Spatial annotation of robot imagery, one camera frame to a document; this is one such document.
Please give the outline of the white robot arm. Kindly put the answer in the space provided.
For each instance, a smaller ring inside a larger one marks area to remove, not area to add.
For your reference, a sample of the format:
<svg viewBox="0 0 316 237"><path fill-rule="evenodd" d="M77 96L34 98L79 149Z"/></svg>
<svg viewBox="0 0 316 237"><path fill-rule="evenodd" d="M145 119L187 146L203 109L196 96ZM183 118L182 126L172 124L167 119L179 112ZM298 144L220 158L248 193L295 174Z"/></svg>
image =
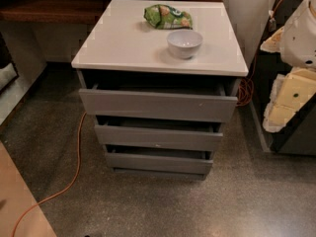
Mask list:
<svg viewBox="0 0 316 237"><path fill-rule="evenodd" d="M316 94L316 0L303 0L260 50L278 52L281 61L291 66L289 73L276 76L264 112L263 128L274 133Z"/></svg>

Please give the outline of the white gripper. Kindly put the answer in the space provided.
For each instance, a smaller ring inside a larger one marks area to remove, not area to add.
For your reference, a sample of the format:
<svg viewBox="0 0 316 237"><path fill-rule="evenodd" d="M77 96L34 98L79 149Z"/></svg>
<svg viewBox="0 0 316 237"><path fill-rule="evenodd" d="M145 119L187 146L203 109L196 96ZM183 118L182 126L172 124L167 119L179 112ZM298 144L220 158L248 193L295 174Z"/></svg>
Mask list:
<svg viewBox="0 0 316 237"><path fill-rule="evenodd" d="M288 74L276 76L264 112L264 130L275 133L316 93L316 0L303 0L260 50L280 52L281 60L293 67Z"/></svg>

